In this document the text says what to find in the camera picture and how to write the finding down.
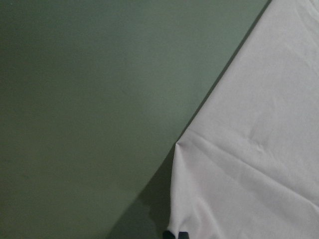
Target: white fabric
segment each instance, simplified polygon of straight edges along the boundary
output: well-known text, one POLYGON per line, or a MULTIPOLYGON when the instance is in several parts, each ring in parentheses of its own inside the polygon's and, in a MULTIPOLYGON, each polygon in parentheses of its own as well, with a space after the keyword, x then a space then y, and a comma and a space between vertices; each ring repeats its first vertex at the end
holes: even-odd
POLYGON ((176 143, 177 238, 319 238, 319 1, 273 0, 176 143))

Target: white sheet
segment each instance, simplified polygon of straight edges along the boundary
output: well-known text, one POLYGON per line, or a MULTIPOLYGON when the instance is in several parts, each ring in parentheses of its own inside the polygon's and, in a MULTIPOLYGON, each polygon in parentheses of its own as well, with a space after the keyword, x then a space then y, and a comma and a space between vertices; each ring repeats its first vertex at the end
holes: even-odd
POLYGON ((175 148, 190 239, 319 238, 319 1, 273 0, 175 148))

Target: white cloth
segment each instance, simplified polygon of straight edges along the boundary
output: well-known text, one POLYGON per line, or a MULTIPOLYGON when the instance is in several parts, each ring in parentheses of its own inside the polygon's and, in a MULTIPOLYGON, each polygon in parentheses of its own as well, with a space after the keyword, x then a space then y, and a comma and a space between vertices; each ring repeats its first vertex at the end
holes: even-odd
POLYGON ((319 1, 273 0, 176 143, 175 237, 319 238, 319 1))

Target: wrinkle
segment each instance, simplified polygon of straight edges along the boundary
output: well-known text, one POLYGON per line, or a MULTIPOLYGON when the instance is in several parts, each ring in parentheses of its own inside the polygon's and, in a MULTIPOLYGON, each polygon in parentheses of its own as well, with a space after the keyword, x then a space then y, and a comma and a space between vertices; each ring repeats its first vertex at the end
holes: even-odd
POLYGON ((216 236, 218 236, 218 238, 227 238, 225 232, 223 231, 221 225, 219 224, 218 220, 216 219, 216 217, 214 216, 210 206, 204 201, 202 200, 200 197, 197 198, 197 209, 195 210, 196 212, 198 212, 198 214, 201 215, 206 215, 206 218, 203 218, 201 220, 200 225, 202 227, 205 227, 207 222, 213 222, 215 225, 215 232, 213 230, 211 230, 212 235, 202 235, 201 238, 211 238, 213 236, 215 236, 214 234, 216 234, 216 236))
POLYGON ((308 66, 313 73, 319 77, 319 72, 317 71, 317 69, 315 68, 316 64, 313 64, 314 62, 316 62, 316 60, 313 61, 309 61, 305 58, 304 55, 300 54, 300 52, 294 50, 293 48, 291 48, 289 45, 285 45, 286 49, 288 51, 290 51, 293 55, 295 55, 297 58, 299 58, 306 66, 308 66))
MULTIPOLYGON (((200 137, 201 137, 202 139, 204 139, 206 142, 211 143, 209 140, 207 140, 207 139, 204 138, 203 136, 201 136, 201 135, 199 135, 199 134, 198 134, 198 136, 200 136, 200 137)), ((196 143, 193 143, 193 142, 192 142, 192 145, 195 146, 196 148, 198 148, 208 159, 211 159, 211 155, 208 154, 205 150, 202 150, 202 148, 201 148, 199 145, 197 145, 196 143)), ((214 160, 210 160, 209 162, 213 163, 216 167, 218 167, 218 168, 221 169, 223 172, 225 172, 225 169, 224 169, 222 166, 220 166, 217 162, 215 162, 214 160)), ((225 175, 226 175, 228 178, 230 178, 231 180, 233 180, 235 183, 238 183, 238 181, 237 181, 233 176, 230 176, 230 175, 228 175, 227 173, 225 173, 225 175)))
MULTIPOLYGON (((213 142, 211 142, 210 140, 206 139, 204 136, 202 136, 201 134, 199 134, 198 132, 192 130, 192 129, 188 129, 191 130, 193 133, 195 133, 198 137, 202 138, 206 143, 210 144, 211 146, 227 153, 228 155, 238 159, 238 162, 245 164, 246 166, 248 166, 250 169, 254 170, 255 172, 267 177, 268 179, 270 179, 272 182, 274 182, 277 186, 280 186, 282 188, 285 188, 286 190, 288 190, 290 193, 294 194, 295 196, 299 197, 300 199, 303 199, 304 201, 307 201, 308 203, 310 203, 315 209, 316 211, 319 213, 319 205, 317 205, 315 202, 311 201, 310 199, 308 199, 307 197, 305 197, 304 195, 294 191, 292 188, 288 187, 287 185, 277 181, 276 179, 274 179, 273 177, 269 176, 268 174, 266 174, 265 172, 263 172, 262 170, 250 165, 249 163, 247 163, 244 159, 242 159, 241 157, 239 157, 238 155, 234 154, 233 152, 227 150, 226 148, 222 147, 221 145, 217 145, 214 144, 213 142)), ((198 149, 200 149, 208 158, 211 158, 210 155, 208 155, 205 150, 202 150, 202 148, 200 148, 198 145, 194 144, 194 146, 196 146, 198 149)))
POLYGON ((311 5, 318 11, 319 9, 319 2, 315 2, 315 0, 310 0, 309 1, 311 5))
POLYGON ((172 178, 173 182, 171 185, 171 208, 177 209, 181 205, 190 205, 190 207, 187 207, 187 210, 181 210, 180 212, 183 212, 182 215, 178 215, 172 211, 171 217, 170 217, 170 224, 172 226, 172 231, 175 232, 175 235, 178 235, 178 231, 180 231, 184 225, 186 225, 189 221, 192 221, 192 215, 194 214, 194 206, 193 206, 193 200, 192 200, 192 193, 190 190, 192 187, 189 184, 188 178, 182 178, 182 176, 187 175, 187 169, 184 164, 184 161, 181 160, 183 158, 181 144, 177 142, 175 144, 175 152, 174 152, 174 161, 173 161, 173 170, 182 170, 181 174, 175 173, 175 177, 172 178), (184 191, 179 191, 181 194, 183 194, 182 197, 180 197, 179 194, 174 194, 172 192, 177 191, 175 187, 180 187, 184 191))
POLYGON ((267 148, 270 135, 275 130, 276 118, 276 100, 271 97, 271 102, 265 103, 248 135, 248 140, 254 142, 259 150, 265 151, 264 148, 267 148))
POLYGON ((310 4, 312 7, 311 9, 315 9, 315 11, 310 12, 306 7, 301 3, 300 0, 296 1, 297 4, 295 5, 295 10, 298 14, 298 17, 302 23, 302 25, 305 27, 306 32, 308 33, 309 37, 313 40, 315 45, 319 47, 319 12, 317 11, 316 7, 312 2, 310 4))

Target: green background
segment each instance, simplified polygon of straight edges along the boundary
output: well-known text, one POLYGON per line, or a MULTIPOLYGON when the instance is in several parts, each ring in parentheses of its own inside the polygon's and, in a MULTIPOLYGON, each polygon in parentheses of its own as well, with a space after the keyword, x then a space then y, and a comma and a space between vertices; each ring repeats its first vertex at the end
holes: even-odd
POLYGON ((0 238, 160 238, 173 145, 266 0, 0 0, 0 238))

